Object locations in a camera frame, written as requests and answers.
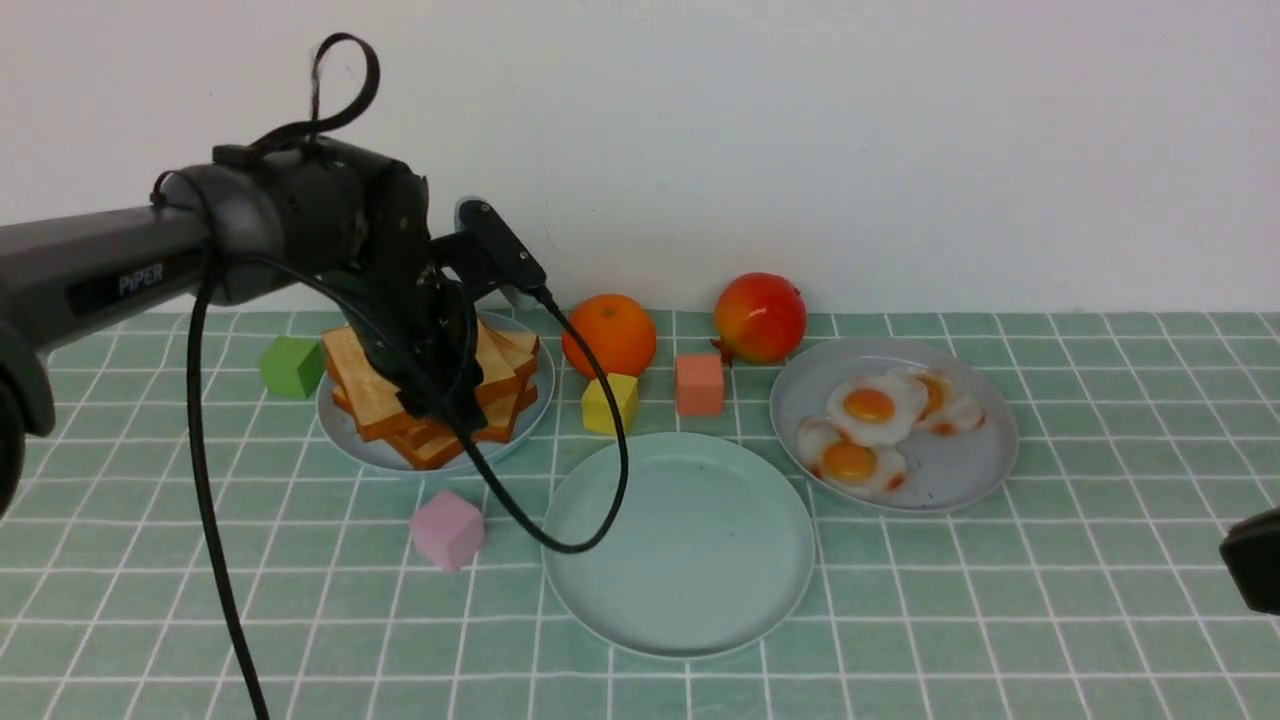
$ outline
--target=yellow cube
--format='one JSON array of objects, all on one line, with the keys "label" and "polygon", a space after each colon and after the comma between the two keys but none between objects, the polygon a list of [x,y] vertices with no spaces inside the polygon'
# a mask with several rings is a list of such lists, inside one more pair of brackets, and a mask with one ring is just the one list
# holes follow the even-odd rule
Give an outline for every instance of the yellow cube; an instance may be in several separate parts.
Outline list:
[{"label": "yellow cube", "polygon": [[[636,419],[636,410],[640,409],[639,382],[631,375],[618,375],[609,373],[609,387],[613,389],[613,398],[618,401],[618,411],[622,414],[622,428],[631,432],[631,423]],[[604,388],[600,387],[599,378],[593,379],[582,393],[582,427],[593,433],[616,436],[613,428],[613,414],[609,413],[609,401],[604,397]]]}]

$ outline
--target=stack of toast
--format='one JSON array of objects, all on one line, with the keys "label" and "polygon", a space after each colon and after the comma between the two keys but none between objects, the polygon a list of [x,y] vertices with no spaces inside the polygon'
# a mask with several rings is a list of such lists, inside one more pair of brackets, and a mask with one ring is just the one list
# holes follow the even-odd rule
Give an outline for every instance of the stack of toast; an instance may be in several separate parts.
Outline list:
[{"label": "stack of toast", "polygon": [[[416,470],[435,470],[462,454],[462,443],[444,423],[411,416],[397,398],[397,388],[379,375],[351,327],[321,336],[333,378],[333,402],[351,415],[365,442],[385,441]],[[483,380],[476,401],[489,424],[474,441],[511,442],[520,413],[538,400],[531,382],[538,372],[538,336],[495,331],[479,323],[476,363]]]}]

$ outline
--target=black cable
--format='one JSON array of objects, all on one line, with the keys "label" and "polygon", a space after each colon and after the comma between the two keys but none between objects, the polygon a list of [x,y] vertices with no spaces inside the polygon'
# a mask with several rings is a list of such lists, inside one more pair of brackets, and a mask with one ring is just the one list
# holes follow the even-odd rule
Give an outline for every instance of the black cable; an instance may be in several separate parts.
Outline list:
[{"label": "black cable", "polygon": [[[356,45],[360,45],[360,50],[365,54],[365,83],[361,86],[360,94],[356,95],[356,99],[352,100],[349,105],[343,108],[340,113],[324,119],[317,119],[317,115],[320,114],[320,61],[324,59],[325,53],[344,40],[349,40]],[[347,127],[356,118],[365,114],[365,110],[374,104],[374,97],[378,95],[378,86],[381,82],[381,64],[378,61],[378,53],[374,51],[372,46],[351,33],[335,32],[330,35],[324,38],[324,42],[320,44],[319,50],[316,50],[315,60],[311,63],[312,119],[280,126],[253,141],[253,147],[264,152],[270,152],[291,141],[315,137],[320,133],[333,132],[338,128]]]},{"label": "black cable", "polygon": [[0,369],[0,518],[18,495],[22,461],[27,448],[27,427],[13,379]]},{"label": "black cable", "polygon": [[[319,73],[320,61],[324,59],[325,53],[343,40],[351,40],[360,45],[365,53],[365,60],[367,64],[365,85],[361,87],[360,95],[355,101],[351,102],[344,110],[338,113],[332,118],[324,120],[317,119],[320,108],[320,88],[319,88]],[[378,94],[378,85],[380,78],[380,67],[378,63],[378,55],[374,49],[360,40],[358,37],[351,36],[348,33],[334,33],[330,35],[320,45],[316,51],[316,58],[312,64],[312,97],[311,97],[311,120],[289,123],[282,126],[270,133],[262,136],[253,145],[264,151],[270,151],[278,149],[288,142],[296,141],[298,138],[308,138],[314,141],[315,137],[321,132],[329,132],[340,128],[357,117],[364,114],[365,110],[372,104],[374,96]],[[156,208],[163,208],[169,205],[168,199],[163,191],[163,184],[170,176],[180,178],[191,191],[196,195],[200,204],[200,213],[204,215],[206,227],[209,228],[209,237],[206,238],[206,254],[210,264],[210,270],[205,274],[200,283],[200,290],[196,293],[196,301],[191,311],[191,324],[187,329],[187,424],[188,436],[191,442],[191,464],[192,475],[196,486],[196,502],[200,507],[200,521],[205,532],[205,544],[209,550],[209,564],[214,574],[214,584],[218,588],[218,601],[223,610],[223,618],[227,621],[227,632],[230,634],[232,647],[236,651],[236,660],[239,664],[241,674],[244,676],[244,685],[248,691],[250,703],[253,706],[253,715],[259,720],[269,720],[270,712],[266,706],[266,696],[262,692],[262,683],[257,676],[257,669],[253,665],[253,657],[248,650],[248,639],[244,637],[244,628],[239,619],[239,611],[236,603],[236,593],[230,582],[230,571],[227,566],[227,556],[223,550],[221,536],[218,530],[218,516],[214,501],[214,495],[211,489],[211,483],[209,478],[209,459],[205,451],[205,421],[204,421],[204,404],[202,404],[202,377],[201,377],[201,343],[204,341],[205,332],[205,318],[209,314],[209,305],[212,301],[214,291],[220,283],[224,282],[227,274],[236,265],[244,264],[257,264],[265,265],[274,269],[278,273],[288,275],[293,281],[310,287],[311,290],[319,292],[320,295],[328,297],[330,301],[337,304],[347,315],[349,315],[356,322],[361,323],[375,336],[378,342],[381,342],[388,347],[396,356],[399,364],[407,369],[410,373],[410,384],[419,391],[425,391],[428,395],[428,402],[431,407],[436,407],[440,419],[445,425],[453,432],[462,445],[463,452],[475,464],[480,475],[484,478],[485,484],[493,491],[494,496],[502,503],[502,506],[511,514],[516,523],[525,529],[530,536],[534,537],[539,543],[545,547],[561,552],[561,553],[581,553],[591,550],[604,539],[604,536],[613,527],[613,521],[617,519],[618,511],[622,507],[622,497],[626,493],[627,475],[630,474],[630,462],[627,457],[627,445],[626,445],[626,432],[622,424],[622,413],[618,410],[618,401],[613,395],[613,388],[607,382],[607,375],[600,368],[599,360],[596,360],[595,354],[588,346],[586,341],[577,332],[576,328],[568,322],[561,309],[556,305],[554,299],[547,288],[540,288],[535,297],[547,310],[556,318],[556,320],[564,328],[564,331],[573,338],[573,342],[582,348],[584,355],[586,355],[588,363],[595,372],[595,375],[600,379],[600,386],[604,391],[605,401],[609,405],[609,414],[613,418],[613,427],[618,439],[618,486],[613,496],[613,503],[609,506],[604,520],[600,523],[600,528],[586,541],[580,543],[564,543],[561,542],[539,528],[529,515],[520,507],[516,500],[507,492],[507,488],[502,484],[498,477],[494,474],[493,468],[489,466],[488,460],[480,452],[475,441],[468,433],[462,428],[461,420],[453,411],[451,404],[452,397],[460,389],[461,373],[458,378],[454,378],[453,384],[449,387],[449,392],[444,396],[440,395],[438,387],[416,361],[413,354],[403,347],[399,342],[392,340],[390,334],[384,332],[384,329],[374,323],[374,320],[356,304],[351,300],[343,297],[340,293],[333,288],[326,287],[315,277],[298,270],[285,263],[282,263],[271,256],[260,254],[241,254],[224,258],[223,249],[224,245],[219,241],[219,232],[212,211],[212,205],[209,197],[201,190],[200,184],[196,183],[189,176],[180,170],[165,170],[161,173],[152,188],[151,188],[151,204]],[[449,281],[456,286],[456,290],[462,295],[462,307],[463,307],[463,322],[466,323],[466,334],[463,336],[463,361],[468,357],[475,356],[475,346],[477,342],[477,334],[480,332],[476,319],[475,306],[467,300],[466,288],[462,283],[456,281]]]},{"label": "black cable", "polygon": [[[210,232],[210,246],[219,246],[216,242],[218,228],[214,224],[212,208],[209,204],[209,197],[200,188],[198,184],[192,181],[192,178],[182,172],[169,170],[166,172],[159,182],[164,178],[173,176],[184,181],[191,190],[195,192],[201,213],[205,217],[205,222],[209,225]],[[159,205],[165,205],[165,196],[159,190],[152,193],[152,202]],[[227,565],[227,556],[223,550],[221,536],[218,530],[218,516],[216,507],[212,496],[211,483],[209,478],[209,460],[205,451],[205,430],[204,430],[204,407],[202,407],[202,377],[201,377],[201,342],[204,340],[205,331],[205,318],[209,313],[209,304],[212,300],[214,291],[225,279],[228,272],[236,265],[242,264],[259,264],[269,266],[279,273],[291,277],[293,281],[315,290],[316,292],[324,295],[330,301],[337,304],[343,311],[349,314],[356,322],[364,324],[369,328],[376,340],[385,345],[397,355],[404,368],[410,370],[413,377],[413,386],[422,388],[429,395],[429,401],[439,409],[442,419],[445,425],[454,433],[462,445],[463,452],[471,459],[480,475],[484,478],[485,484],[493,491],[494,496],[502,503],[502,506],[511,514],[511,516],[524,528],[530,536],[534,537],[539,543],[547,546],[548,548],[561,552],[561,553],[581,553],[591,550],[604,539],[604,536],[613,527],[617,519],[618,511],[622,507],[622,498],[626,493],[627,475],[628,475],[628,457],[626,446],[626,432],[622,424],[622,413],[618,409],[617,397],[613,395],[613,388],[609,387],[604,370],[600,368],[599,360],[595,354],[591,352],[586,341],[579,333],[576,328],[568,322],[563,311],[556,305],[554,299],[545,290],[539,293],[538,300],[547,307],[547,310],[556,318],[561,325],[564,327],[566,332],[573,338],[575,342],[584,350],[588,363],[591,369],[595,370],[598,378],[602,379],[602,389],[604,391],[605,401],[609,405],[609,414],[613,418],[613,427],[618,439],[618,486],[613,496],[613,503],[611,505],[600,528],[586,541],[580,543],[564,543],[558,541],[539,528],[520,507],[516,500],[507,492],[507,488],[502,484],[502,480],[494,474],[493,468],[485,460],[484,455],[480,452],[475,441],[462,432],[462,423],[453,413],[452,406],[448,401],[440,396],[439,388],[431,382],[430,377],[426,375],[425,370],[415,361],[412,354],[404,348],[401,343],[392,340],[389,333],[385,333],[378,323],[375,323],[367,314],[360,307],[352,304],[349,300],[339,295],[337,291],[326,287],[319,279],[312,275],[306,274],[291,265],[280,263],[279,260],[257,254],[241,254],[227,258],[224,261],[218,263],[212,269],[205,274],[200,290],[196,293],[196,302],[191,313],[191,324],[187,329],[187,424],[188,436],[191,442],[191,462],[192,462],[192,475],[196,486],[196,502],[200,507],[200,520],[205,532],[205,544],[209,550],[209,564],[214,574],[214,584],[218,588],[218,600],[223,610],[223,618],[227,621],[227,630],[230,634],[232,647],[236,651],[236,660],[241,666],[241,674],[244,678],[246,688],[248,689],[250,702],[253,706],[253,714],[260,720],[269,720],[269,712],[266,707],[266,696],[262,692],[261,680],[259,679],[257,670],[253,665],[252,655],[248,650],[248,641],[244,637],[244,628],[239,619],[239,611],[236,603],[236,593],[230,582],[230,571]],[[465,306],[470,306],[470,302],[465,302]],[[471,313],[468,315],[474,316],[475,307],[471,306]],[[479,332],[468,331],[468,336],[474,336]]]}]

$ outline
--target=grey plate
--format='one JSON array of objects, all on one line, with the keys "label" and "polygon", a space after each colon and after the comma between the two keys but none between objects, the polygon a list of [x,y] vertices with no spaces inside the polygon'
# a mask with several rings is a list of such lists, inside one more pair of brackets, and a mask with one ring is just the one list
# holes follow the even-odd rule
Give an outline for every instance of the grey plate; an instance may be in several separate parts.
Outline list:
[{"label": "grey plate", "polygon": [[[800,420],[824,418],[827,396],[850,375],[902,365],[941,370],[982,404],[987,421],[955,437],[913,433],[897,446],[906,457],[906,483],[886,496],[856,497],[805,470],[796,454]],[[842,498],[902,512],[947,512],[978,502],[1009,478],[1018,457],[1018,425],[996,386],[954,355],[910,340],[845,338],[810,347],[778,374],[769,418],[782,447],[810,480]]]},{"label": "grey plate", "polygon": [[[481,311],[480,316],[484,318],[486,325],[495,331],[532,332],[516,320],[503,315]],[[538,387],[538,400],[520,414],[520,419],[516,420],[516,429],[511,436],[511,442],[506,445],[498,442],[477,443],[480,452],[484,454],[489,462],[497,462],[529,439],[534,428],[538,427],[538,421],[543,419],[543,415],[552,404],[552,397],[556,395],[556,361],[552,359],[550,351],[547,350],[547,343],[540,343],[538,350],[538,372],[534,373],[531,382]],[[385,442],[365,442],[360,439],[360,436],[356,434],[356,421],[351,419],[351,415],[347,415],[333,404],[332,391],[333,379],[325,374],[324,379],[320,382],[320,388],[316,391],[316,413],[320,415],[320,427],[324,429],[324,434],[328,436],[339,450],[346,452],[351,459],[357,462],[364,462],[365,465],[372,465],[384,470],[396,470],[401,473],[419,473],[419,470],[410,466],[410,464]],[[425,478],[443,479],[462,475],[474,470],[475,465],[471,462],[471,459],[466,455],[460,455],[445,462],[439,470],[421,471],[421,474]]]}]

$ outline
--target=empty plate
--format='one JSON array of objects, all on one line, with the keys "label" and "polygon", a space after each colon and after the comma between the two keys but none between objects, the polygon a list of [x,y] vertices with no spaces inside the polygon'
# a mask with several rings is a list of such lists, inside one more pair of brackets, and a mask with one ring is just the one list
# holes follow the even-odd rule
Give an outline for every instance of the empty plate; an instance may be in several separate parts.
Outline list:
[{"label": "empty plate", "polygon": [[[652,657],[691,660],[755,642],[795,610],[814,565],[809,512],[782,473],[712,436],[627,438],[617,521],[585,553],[543,550],[552,588],[588,629]],[[618,484],[618,446],[575,468],[547,532],[589,538]]]}]

